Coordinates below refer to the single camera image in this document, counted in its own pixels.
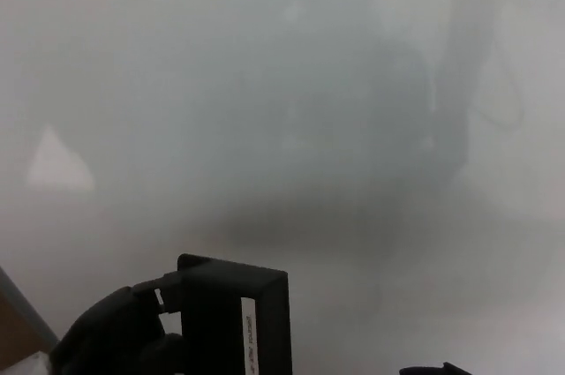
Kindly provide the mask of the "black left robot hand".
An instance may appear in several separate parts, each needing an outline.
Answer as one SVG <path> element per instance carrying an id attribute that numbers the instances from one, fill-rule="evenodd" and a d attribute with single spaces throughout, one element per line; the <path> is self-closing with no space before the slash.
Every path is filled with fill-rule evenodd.
<path id="1" fill-rule="evenodd" d="M 49 353 L 52 374 L 185 374 L 187 342 L 160 316 L 180 309 L 176 273 L 122 287 L 82 313 Z"/>

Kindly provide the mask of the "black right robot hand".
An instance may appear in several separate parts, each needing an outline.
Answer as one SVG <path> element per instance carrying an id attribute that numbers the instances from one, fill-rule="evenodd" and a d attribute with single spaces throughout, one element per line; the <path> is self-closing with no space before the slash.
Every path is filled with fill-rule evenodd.
<path id="1" fill-rule="evenodd" d="M 400 375 L 471 375 L 469 372 L 445 362 L 442 366 L 409 366 L 399 371 Z"/>

